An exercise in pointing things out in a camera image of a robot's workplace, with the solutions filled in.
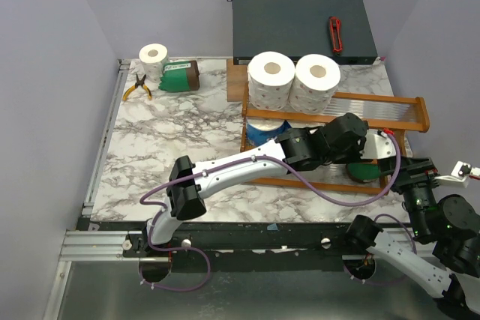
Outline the green paper roll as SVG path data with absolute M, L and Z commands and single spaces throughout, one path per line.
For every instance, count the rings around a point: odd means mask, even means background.
M 346 164 L 346 173 L 352 181 L 359 184 L 368 184 L 380 177 L 378 165 L 372 163 Z

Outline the blue object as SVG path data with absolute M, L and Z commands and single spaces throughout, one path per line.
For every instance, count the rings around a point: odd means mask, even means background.
M 281 135 L 291 128 L 286 120 L 267 118 L 247 118 L 246 137 L 247 141 L 256 147 Z

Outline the orange wooden shelf rack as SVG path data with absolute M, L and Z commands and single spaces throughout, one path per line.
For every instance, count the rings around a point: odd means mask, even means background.
M 319 115 L 307 115 L 296 112 L 291 107 L 281 111 L 259 110 L 250 102 L 248 86 L 244 87 L 241 115 L 243 117 L 240 151 L 253 148 L 247 140 L 247 120 L 259 118 L 268 120 L 285 120 L 292 126 L 316 126 L 326 124 L 334 118 L 351 112 L 366 120 L 371 129 L 387 128 L 394 132 L 402 155 L 407 154 L 405 135 L 407 131 L 425 133 L 430 128 L 430 119 L 422 97 L 392 97 L 374 94 L 355 94 L 337 92 L 328 106 Z M 372 185 L 357 185 L 344 174 L 341 165 L 330 165 L 306 172 L 303 176 L 319 190 L 345 193 L 362 193 L 374 195 L 381 191 L 387 183 L 386 177 L 379 177 Z

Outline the white red-dotted paper roll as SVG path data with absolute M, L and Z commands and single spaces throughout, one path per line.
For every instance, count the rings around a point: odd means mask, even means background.
M 251 103 L 261 110 L 278 111 L 288 104 L 295 65 L 279 52 L 261 52 L 247 66 Z

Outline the small green object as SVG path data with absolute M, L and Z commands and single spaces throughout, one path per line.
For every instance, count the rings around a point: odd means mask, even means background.
M 198 91 L 200 71 L 197 61 L 175 61 L 163 67 L 158 88 L 170 93 Z

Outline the plain white paper roll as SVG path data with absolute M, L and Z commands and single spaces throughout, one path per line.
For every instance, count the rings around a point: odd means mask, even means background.
M 168 49 L 159 43 L 145 45 L 139 51 L 139 60 L 147 79 L 159 83 L 163 76 L 164 66 L 169 62 Z

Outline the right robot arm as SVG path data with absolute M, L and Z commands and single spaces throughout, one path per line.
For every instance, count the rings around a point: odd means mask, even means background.
M 440 185 L 466 187 L 479 179 L 479 168 L 459 161 L 450 175 L 439 175 L 430 158 L 393 157 L 379 161 L 387 175 L 398 167 L 393 192 L 402 195 L 413 239 L 433 244 L 432 254 L 442 264 L 432 265 L 400 245 L 370 217 L 358 215 L 345 235 L 346 248 L 355 254 L 380 256 L 415 281 L 452 319 L 479 318 L 479 215 L 459 194 L 436 200 Z

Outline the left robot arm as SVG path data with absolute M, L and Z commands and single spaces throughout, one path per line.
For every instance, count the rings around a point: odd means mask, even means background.
M 166 187 L 165 211 L 146 225 L 140 246 L 159 256 L 186 220 L 206 213 L 205 200 L 237 184 L 294 172 L 309 172 L 332 163 L 359 160 L 367 141 L 368 123 L 346 113 L 318 127 L 290 128 L 257 148 L 230 157 L 193 163 L 178 158 Z

